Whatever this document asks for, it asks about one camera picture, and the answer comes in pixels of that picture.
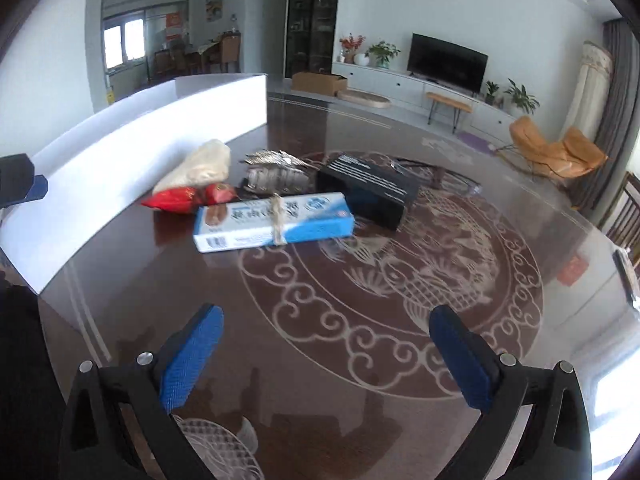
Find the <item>white storage box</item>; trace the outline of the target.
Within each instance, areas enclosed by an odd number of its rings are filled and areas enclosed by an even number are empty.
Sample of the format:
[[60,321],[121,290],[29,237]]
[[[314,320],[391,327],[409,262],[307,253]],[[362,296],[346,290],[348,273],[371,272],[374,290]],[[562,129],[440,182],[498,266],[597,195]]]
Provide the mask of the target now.
[[113,218],[200,145],[267,121],[267,77],[179,77],[87,118],[35,154],[42,200],[13,207],[1,249],[34,292]]

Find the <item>cream mesh pouch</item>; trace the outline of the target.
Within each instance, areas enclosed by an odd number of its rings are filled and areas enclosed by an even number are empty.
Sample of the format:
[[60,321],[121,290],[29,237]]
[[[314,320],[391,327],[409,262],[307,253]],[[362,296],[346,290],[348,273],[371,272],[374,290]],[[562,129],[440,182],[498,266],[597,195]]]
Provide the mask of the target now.
[[202,144],[154,186],[152,193],[174,188],[205,188],[229,177],[231,150],[227,144],[211,140]]

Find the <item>wooden dining chair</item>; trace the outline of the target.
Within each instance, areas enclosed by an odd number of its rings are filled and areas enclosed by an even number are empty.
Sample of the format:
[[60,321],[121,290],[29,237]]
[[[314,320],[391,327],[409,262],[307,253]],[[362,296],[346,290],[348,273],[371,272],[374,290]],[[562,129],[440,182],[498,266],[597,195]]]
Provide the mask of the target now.
[[603,233],[617,247],[625,249],[634,266],[639,264],[640,209],[639,178],[627,172],[613,203],[602,221]]

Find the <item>blue white medicine box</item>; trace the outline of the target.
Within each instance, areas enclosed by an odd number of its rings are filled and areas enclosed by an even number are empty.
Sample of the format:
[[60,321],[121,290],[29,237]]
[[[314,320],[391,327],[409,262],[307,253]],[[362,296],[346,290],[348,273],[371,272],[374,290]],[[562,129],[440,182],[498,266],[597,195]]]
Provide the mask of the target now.
[[348,237],[354,227],[341,193],[276,195],[201,208],[193,240],[207,254]]

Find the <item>silver hair claw clip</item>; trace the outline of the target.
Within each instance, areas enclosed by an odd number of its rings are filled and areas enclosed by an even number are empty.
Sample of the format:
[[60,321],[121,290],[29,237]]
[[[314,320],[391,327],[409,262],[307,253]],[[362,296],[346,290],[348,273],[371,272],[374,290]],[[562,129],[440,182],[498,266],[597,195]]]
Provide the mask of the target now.
[[246,154],[242,188],[257,196],[310,193],[318,168],[285,151],[261,150]]

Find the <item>black rectangular box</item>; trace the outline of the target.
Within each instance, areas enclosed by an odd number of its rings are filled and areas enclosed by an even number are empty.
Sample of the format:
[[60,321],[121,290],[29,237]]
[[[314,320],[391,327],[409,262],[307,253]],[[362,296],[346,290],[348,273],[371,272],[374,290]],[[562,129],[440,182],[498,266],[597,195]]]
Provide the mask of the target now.
[[418,196],[419,185],[396,170],[341,154],[318,170],[316,189],[318,193],[342,193],[354,216],[397,231]]

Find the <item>cardboard box on floor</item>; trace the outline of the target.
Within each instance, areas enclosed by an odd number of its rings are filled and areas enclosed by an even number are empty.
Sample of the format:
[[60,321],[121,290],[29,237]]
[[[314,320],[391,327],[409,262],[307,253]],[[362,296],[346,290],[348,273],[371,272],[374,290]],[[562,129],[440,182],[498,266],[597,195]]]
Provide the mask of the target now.
[[348,79],[341,75],[299,72],[292,77],[294,91],[337,96],[348,88]]

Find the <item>white tv cabinet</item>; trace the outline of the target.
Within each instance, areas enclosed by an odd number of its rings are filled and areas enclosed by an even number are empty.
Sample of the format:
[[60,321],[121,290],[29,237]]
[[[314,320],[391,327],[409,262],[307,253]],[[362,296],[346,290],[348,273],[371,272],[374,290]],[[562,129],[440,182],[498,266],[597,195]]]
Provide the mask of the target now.
[[482,136],[496,145],[512,142],[509,128],[515,118],[480,99],[392,70],[334,62],[332,72],[344,76],[349,88],[384,96],[436,124]]

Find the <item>leafy plant on cabinet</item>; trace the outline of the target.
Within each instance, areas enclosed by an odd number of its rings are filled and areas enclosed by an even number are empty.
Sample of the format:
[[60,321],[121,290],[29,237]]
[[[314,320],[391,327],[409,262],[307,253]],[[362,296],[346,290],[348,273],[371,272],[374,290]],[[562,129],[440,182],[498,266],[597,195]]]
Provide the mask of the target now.
[[509,88],[506,89],[506,95],[509,97],[513,107],[527,115],[535,114],[540,107],[540,102],[536,96],[530,94],[524,84],[517,84],[511,78],[509,78]]

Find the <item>wooden bench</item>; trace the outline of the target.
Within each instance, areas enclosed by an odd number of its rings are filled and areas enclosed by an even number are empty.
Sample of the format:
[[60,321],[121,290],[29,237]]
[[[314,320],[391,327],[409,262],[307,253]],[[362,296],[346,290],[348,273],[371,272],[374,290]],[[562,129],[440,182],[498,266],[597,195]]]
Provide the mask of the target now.
[[439,105],[443,105],[452,109],[452,133],[457,132],[460,118],[463,114],[473,113],[473,107],[470,104],[451,99],[449,96],[442,96],[441,94],[435,92],[427,92],[425,96],[431,101],[430,112],[427,116],[427,122],[429,124],[432,123]]

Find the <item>dark display cabinet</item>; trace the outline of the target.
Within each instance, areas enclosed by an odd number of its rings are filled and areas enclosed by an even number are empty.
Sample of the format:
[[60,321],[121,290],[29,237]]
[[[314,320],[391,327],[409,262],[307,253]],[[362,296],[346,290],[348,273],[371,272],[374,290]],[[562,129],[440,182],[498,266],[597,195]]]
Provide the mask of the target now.
[[288,0],[285,76],[331,71],[336,12],[337,0]]

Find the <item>red flower vase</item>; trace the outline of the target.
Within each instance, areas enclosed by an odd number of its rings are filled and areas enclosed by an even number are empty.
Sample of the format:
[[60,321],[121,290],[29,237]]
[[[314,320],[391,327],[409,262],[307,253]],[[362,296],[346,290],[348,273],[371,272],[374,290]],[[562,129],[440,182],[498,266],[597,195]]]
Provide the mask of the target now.
[[345,63],[352,64],[354,62],[354,57],[364,43],[364,40],[366,40],[365,36],[354,36],[353,34],[349,34],[348,36],[344,36],[340,39]]

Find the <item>black television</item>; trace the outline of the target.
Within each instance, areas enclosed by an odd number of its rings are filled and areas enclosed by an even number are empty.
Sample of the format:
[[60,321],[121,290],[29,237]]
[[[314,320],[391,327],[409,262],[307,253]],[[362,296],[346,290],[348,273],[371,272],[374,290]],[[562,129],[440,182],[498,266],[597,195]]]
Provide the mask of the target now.
[[413,34],[407,70],[413,75],[478,93],[488,56],[438,38]]

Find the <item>green potted plant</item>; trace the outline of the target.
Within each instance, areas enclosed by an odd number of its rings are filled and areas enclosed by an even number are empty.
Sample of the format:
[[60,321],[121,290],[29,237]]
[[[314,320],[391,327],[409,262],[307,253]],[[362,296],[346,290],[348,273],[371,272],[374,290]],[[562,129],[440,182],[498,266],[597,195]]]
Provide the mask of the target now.
[[389,68],[390,62],[400,55],[400,50],[394,44],[381,40],[368,47],[367,55],[375,58],[376,66],[379,68]]

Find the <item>black frame eyeglasses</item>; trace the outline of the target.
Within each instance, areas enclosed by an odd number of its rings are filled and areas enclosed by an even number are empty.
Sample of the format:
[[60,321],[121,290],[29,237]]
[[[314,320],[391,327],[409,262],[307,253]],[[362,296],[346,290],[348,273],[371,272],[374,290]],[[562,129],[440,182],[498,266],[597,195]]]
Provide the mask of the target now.
[[433,190],[444,191],[463,197],[477,196],[482,186],[463,174],[448,170],[442,166],[427,164],[408,158],[393,158],[390,162],[393,170],[403,176],[419,182]]

